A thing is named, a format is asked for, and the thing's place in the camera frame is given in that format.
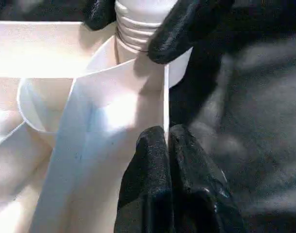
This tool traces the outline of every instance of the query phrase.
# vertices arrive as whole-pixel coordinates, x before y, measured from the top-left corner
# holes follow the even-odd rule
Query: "white surface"
[[[77,77],[114,32],[114,23],[93,32],[80,22],[0,21],[0,77]]]
[[[46,175],[49,158],[26,179],[20,189],[0,205],[0,233],[27,233]]]
[[[114,46],[112,37],[94,59]],[[31,233],[112,232],[120,182],[140,132],[168,129],[164,66],[146,56],[108,65],[116,63],[117,57],[104,62],[104,70],[73,84]]]

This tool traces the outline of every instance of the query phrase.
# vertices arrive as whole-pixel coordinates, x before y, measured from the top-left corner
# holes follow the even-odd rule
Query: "white paper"
[[[94,59],[113,46],[115,37]],[[98,72],[73,84],[31,233],[113,232],[121,179],[139,134],[156,125],[168,130],[164,66],[139,56],[109,68],[117,61],[98,63]]]

